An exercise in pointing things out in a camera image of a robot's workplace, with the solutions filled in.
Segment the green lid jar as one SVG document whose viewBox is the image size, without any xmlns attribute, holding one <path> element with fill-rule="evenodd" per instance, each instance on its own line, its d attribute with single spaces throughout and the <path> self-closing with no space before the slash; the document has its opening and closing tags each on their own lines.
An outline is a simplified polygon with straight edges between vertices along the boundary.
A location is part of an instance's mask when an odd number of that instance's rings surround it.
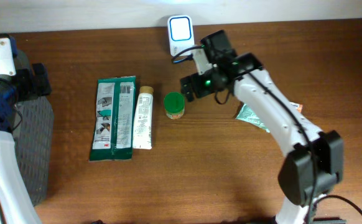
<svg viewBox="0 0 362 224">
<path fill-rule="evenodd" d="M 179 119 L 185 112 L 185 100 L 181 93 L 170 92 L 164 98 L 165 113 L 170 119 Z"/>
</svg>

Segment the teal wipes packet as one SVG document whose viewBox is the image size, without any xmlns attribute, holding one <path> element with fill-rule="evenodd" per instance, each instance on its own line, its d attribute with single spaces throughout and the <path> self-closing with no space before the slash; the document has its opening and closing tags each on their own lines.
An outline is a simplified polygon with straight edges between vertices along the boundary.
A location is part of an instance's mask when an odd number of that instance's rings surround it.
<svg viewBox="0 0 362 224">
<path fill-rule="evenodd" d="M 252 124 L 270 133 L 270 130 L 267 129 L 265 124 L 247 104 L 241 107 L 239 113 L 236 115 L 236 119 Z"/>
</svg>

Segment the white tube tan cap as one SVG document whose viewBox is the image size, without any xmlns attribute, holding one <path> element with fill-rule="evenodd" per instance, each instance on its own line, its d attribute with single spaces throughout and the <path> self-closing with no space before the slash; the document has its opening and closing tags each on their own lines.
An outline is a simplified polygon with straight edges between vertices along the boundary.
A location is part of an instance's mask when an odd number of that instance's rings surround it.
<svg viewBox="0 0 362 224">
<path fill-rule="evenodd" d="M 134 115 L 134 149 L 152 149 L 153 93 L 154 89 L 151 86 L 140 88 Z"/>
</svg>

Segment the green white package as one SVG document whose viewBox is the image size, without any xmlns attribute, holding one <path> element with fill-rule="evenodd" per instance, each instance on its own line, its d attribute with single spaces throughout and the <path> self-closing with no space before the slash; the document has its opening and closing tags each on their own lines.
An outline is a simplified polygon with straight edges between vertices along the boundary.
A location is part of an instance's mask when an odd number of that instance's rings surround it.
<svg viewBox="0 0 362 224">
<path fill-rule="evenodd" d="M 135 76 L 98 80 L 90 162 L 132 158 L 135 103 Z"/>
</svg>

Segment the orange small packet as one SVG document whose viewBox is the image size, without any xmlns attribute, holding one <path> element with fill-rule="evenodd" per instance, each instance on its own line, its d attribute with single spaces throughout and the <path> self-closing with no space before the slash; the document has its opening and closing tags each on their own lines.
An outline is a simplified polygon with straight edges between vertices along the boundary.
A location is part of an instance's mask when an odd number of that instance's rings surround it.
<svg viewBox="0 0 362 224">
<path fill-rule="evenodd" d="M 290 102 L 290 103 L 291 103 L 291 105 L 292 105 L 299 113 L 302 112 L 303 105 L 298 104 L 298 103 L 294 103 L 294 102 Z"/>
</svg>

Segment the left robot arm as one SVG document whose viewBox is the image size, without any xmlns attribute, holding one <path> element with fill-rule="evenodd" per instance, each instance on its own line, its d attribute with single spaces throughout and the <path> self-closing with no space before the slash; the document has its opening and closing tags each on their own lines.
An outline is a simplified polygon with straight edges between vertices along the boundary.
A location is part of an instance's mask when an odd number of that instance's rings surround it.
<svg viewBox="0 0 362 224">
<path fill-rule="evenodd" d="M 8 34 L 0 35 L 0 223 L 40 223 L 47 196 L 53 110 L 42 63 L 30 63 Z"/>
</svg>

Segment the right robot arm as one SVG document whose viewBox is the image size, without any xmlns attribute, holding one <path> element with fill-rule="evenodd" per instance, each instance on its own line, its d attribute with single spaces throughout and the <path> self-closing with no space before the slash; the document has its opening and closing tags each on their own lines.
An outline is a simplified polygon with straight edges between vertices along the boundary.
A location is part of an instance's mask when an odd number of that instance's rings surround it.
<svg viewBox="0 0 362 224">
<path fill-rule="evenodd" d="M 343 179 L 344 143 L 294 108 L 252 53 L 238 55 L 223 30 L 180 51 L 197 72 L 181 79 L 188 101 L 228 90 L 248 105 L 272 134 L 285 160 L 278 182 L 285 199 L 273 223 L 312 223 L 314 205 Z"/>
</svg>

